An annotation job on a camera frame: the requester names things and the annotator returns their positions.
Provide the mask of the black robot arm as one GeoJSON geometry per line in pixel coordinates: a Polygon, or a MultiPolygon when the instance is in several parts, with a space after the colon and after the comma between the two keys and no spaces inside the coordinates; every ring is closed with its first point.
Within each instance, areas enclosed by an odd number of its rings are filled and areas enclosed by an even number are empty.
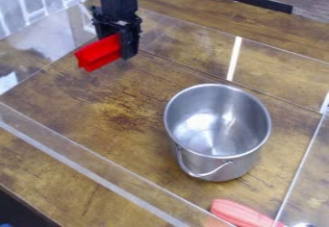
{"type": "Polygon", "coordinates": [[[125,60],[140,52],[144,19],[137,15],[138,0],[101,0],[91,7],[97,37],[120,36],[121,56],[125,60]]]}

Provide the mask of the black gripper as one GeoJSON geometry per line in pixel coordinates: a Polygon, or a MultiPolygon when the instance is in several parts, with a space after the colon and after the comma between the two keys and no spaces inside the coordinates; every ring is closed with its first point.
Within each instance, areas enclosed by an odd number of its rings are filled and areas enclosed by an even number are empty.
{"type": "Polygon", "coordinates": [[[98,38],[103,39],[120,33],[121,55],[125,60],[129,60],[140,51],[144,19],[136,14],[130,18],[113,18],[103,14],[102,8],[97,6],[91,7],[91,14],[98,38]]]}

